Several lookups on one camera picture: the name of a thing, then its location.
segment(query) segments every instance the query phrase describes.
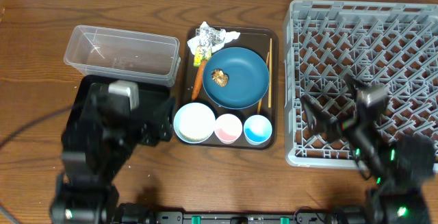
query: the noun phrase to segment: blue plate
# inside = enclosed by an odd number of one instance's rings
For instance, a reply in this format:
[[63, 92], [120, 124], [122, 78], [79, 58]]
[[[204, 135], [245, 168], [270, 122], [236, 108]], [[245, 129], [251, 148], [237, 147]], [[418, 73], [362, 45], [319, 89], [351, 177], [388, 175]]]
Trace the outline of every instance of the blue plate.
[[[228, 75], [225, 87], [220, 87], [211, 78], [215, 69], [221, 69]], [[249, 49], [223, 49], [205, 65], [203, 86], [216, 104], [229, 109], [247, 108], [266, 94], [269, 87], [268, 67], [259, 55]]]

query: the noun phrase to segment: carrot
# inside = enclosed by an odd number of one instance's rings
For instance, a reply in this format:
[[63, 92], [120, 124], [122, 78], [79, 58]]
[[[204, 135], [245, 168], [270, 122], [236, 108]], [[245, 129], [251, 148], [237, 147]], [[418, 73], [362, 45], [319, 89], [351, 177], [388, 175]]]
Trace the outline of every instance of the carrot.
[[201, 91], [201, 86], [203, 85], [203, 73], [206, 63], [206, 60], [202, 61], [201, 65], [199, 66], [198, 72], [196, 73], [196, 79], [194, 80], [193, 85], [192, 101], [198, 98], [199, 91]]

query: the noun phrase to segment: gray dish rack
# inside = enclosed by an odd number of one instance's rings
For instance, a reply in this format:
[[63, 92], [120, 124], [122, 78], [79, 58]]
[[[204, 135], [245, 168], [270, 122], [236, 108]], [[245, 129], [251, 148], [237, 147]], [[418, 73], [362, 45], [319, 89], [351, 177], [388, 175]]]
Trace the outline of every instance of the gray dish rack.
[[386, 85], [391, 101], [376, 123], [385, 140], [428, 136], [438, 157], [438, 5], [295, 0], [283, 32], [289, 164], [356, 168], [346, 140], [309, 135], [299, 99], [309, 95], [333, 119], [352, 112], [347, 74]]

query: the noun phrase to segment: crumpled foil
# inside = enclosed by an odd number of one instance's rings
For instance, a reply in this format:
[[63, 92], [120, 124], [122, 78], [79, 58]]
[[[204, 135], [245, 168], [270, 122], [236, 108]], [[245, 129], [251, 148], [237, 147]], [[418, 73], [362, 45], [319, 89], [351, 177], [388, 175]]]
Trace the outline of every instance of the crumpled foil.
[[238, 39], [240, 32], [226, 32], [225, 29], [217, 30], [208, 26], [207, 22], [203, 22], [196, 29], [196, 36], [187, 41], [190, 51], [195, 55], [197, 46], [211, 47], [211, 52], [223, 48], [225, 43]]

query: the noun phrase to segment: trash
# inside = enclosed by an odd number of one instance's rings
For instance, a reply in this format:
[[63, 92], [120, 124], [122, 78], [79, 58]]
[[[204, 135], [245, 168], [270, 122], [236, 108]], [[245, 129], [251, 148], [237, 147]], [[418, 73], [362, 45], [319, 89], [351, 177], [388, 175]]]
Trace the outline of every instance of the trash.
[[[231, 42], [232, 40], [238, 39], [240, 32], [226, 32], [225, 29], [217, 30], [213, 27], [208, 26], [207, 22], [203, 22], [199, 29], [196, 29], [196, 36], [187, 41], [190, 51], [193, 55], [196, 55], [199, 51], [204, 52], [202, 58], [208, 60], [206, 57], [217, 50], [223, 48], [225, 43]], [[201, 61], [195, 61], [194, 66], [199, 66]]]
[[225, 87], [226, 84], [228, 84], [228, 75], [224, 73], [224, 71], [220, 69], [213, 70], [213, 73], [211, 73], [211, 78], [217, 85], [220, 87]]

